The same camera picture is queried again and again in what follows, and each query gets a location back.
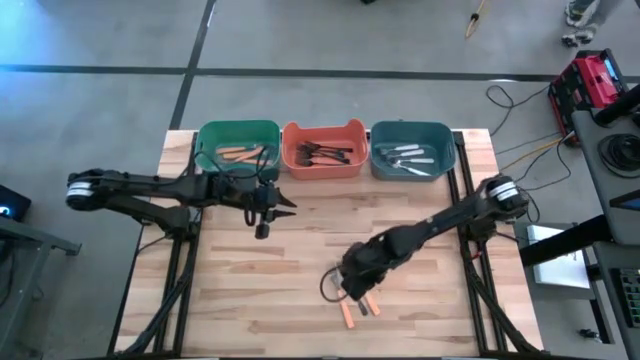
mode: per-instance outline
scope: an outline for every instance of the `butcher block tabletop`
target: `butcher block tabletop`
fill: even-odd
[[[485,129],[460,131],[477,186],[498,172],[491,139]],[[167,133],[159,175],[182,172],[193,134]],[[463,191],[461,171],[456,171]],[[276,186],[298,205],[297,216],[272,223],[266,240],[254,238],[254,228],[245,225],[239,210],[204,210],[183,356],[478,355],[455,229],[429,240],[370,292],[379,316],[364,317],[349,301],[353,329],[346,328],[340,306],[326,302],[319,292],[322,274],[352,243],[451,206],[446,176],[433,183],[383,182],[365,166],[359,177],[350,179],[298,181],[285,172]],[[510,227],[500,230],[512,234]],[[140,246],[161,236],[157,227],[146,227]],[[116,351],[132,344],[157,311],[171,246],[171,240],[163,240],[138,255],[116,329]],[[488,252],[500,305],[525,338],[542,348],[517,244],[495,237]],[[335,295],[331,284],[325,288]],[[173,340],[177,309],[176,304],[165,347]],[[486,307],[483,318],[489,347],[495,349]]]

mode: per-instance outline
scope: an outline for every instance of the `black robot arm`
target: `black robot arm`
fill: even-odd
[[[375,235],[367,243],[353,244],[338,267],[343,277],[341,285],[352,299],[359,300],[384,280],[388,270],[411,259],[429,239],[471,222],[489,220],[495,229],[495,221],[520,217],[526,213],[527,205],[528,201],[510,177],[498,175],[485,179],[473,194],[428,219],[414,225],[396,226]]]
[[[189,231],[189,206],[219,205],[243,210],[248,226],[254,226],[259,216],[256,227],[256,238],[259,239],[268,237],[270,222],[278,217],[295,215],[275,209],[279,204],[289,207],[295,207],[295,204],[282,196],[274,181],[264,181],[244,172],[164,178],[92,169],[69,175],[67,188],[67,205],[75,210],[116,211],[140,222],[156,223],[171,236]],[[164,208],[137,196],[175,199],[181,206]]]

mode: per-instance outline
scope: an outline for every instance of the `white paper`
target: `white paper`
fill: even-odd
[[[563,230],[530,225],[527,227],[529,244],[554,236]],[[576,251],[560,256],[545,263],[533,267],[533,275],[536,283],[547,285],[571,286],[589,289],[589,278],[582,256],[582,251]]]

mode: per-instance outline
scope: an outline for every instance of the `gray floor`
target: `gray floor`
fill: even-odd
[[[205,0],[5,1],[0,65],[185,67]],[[402,70],[556,74],[574,56],[559,44],[561,1],[493,0],[478,32],[463,33],[477,1],[218,0],[200,67]],[[640,10],[626,1],[589,48],[610,47],[623,73],[640,75]],[[28,223],[84,244],[77,258],[56,254],[41,280],[22,338],[46,359],[103,355],[124,291],[140,227],[106,211],[64,205],[68,173],[92,167],[153,173],[182,76],[0,72],[0,183],[34,200]],[[504,110],[484,96],[495,82],[305,78],[195,78],[181,128],[211,120],[273,119],[280,125],[344,123],[359,117],[440,121],[494,128]],[[523,99],[545,83],[500,83]],[[497,150],[556,131],[544,96],[513,111],[493,138]],[[506,165],[539,143],[499,156]],[[573,172],[533,193],[542,221],[582,221],[600,213],[579,150],[563,148]],[[506,173],[518,176],[527,162]],[[553,154],[522,185],[557,179]],[[572,201],[560,201],[560,198]],[[621,359],[621,347],[585,342],[593,327],[584,301],[537,296],[545,348],[557,354]]]

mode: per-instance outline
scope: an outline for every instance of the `plastic bin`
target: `plastic bin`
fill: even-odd
[[[412,174],[391,166],[381,155],[381,149],[400,145],[418,144],[424,149],[420,157],[433,158],[433,164],[405,163],[431,176]],[[453,133],[446,125],[437,122],[381,121],[371,128],[371,173],[386,181],[434,181],[456,163]]]
[[[296,164],[296,146],[304,141],[311,141],[324,146],[352,148],[352,153],[345,153],[350,160],[349,165],[309,167]],[[351,119],[345,126],[319,127],[303,129],[291,122],[282,130],[282,159],[289,168],[291,176],[298,180],[348,178],[358,176],[362,165],[369,156],[367,133],[362,121]]]
[[[216,150],[222,147],[251,148],[256,145],[269,147],[266,159],[271,161],[271,165],[265,166],[265,169],[278,168],[280,160],[280,127],[271,120],[211,121],[200,128],[195,151],[196,153],[202,151],[209,155],[224,171],[236,169],[255,171],[255,164],[224,163],[222,158],[216,154]],[[260,159],[261,164],[262,161],[265,161],[264,156]],[[218,171],[206,156],[197,156],[195,163],[204,171]]]

